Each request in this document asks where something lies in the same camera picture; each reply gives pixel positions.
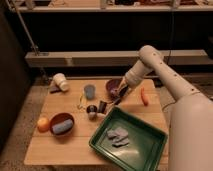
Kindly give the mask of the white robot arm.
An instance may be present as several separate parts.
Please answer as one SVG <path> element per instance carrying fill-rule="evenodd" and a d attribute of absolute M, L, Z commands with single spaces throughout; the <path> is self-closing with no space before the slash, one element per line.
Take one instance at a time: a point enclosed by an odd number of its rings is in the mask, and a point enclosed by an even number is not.
<path fill-rule="evenodd" d="M 213 101 L 164 61 L 150 45 L 139 50 L 139 60 L 125 73 L 118 92 L 124 96 L 135 89 L 144 76 L 155 71 L 175 100 L 169 128 L 168 171 L 213 171 Z"/>

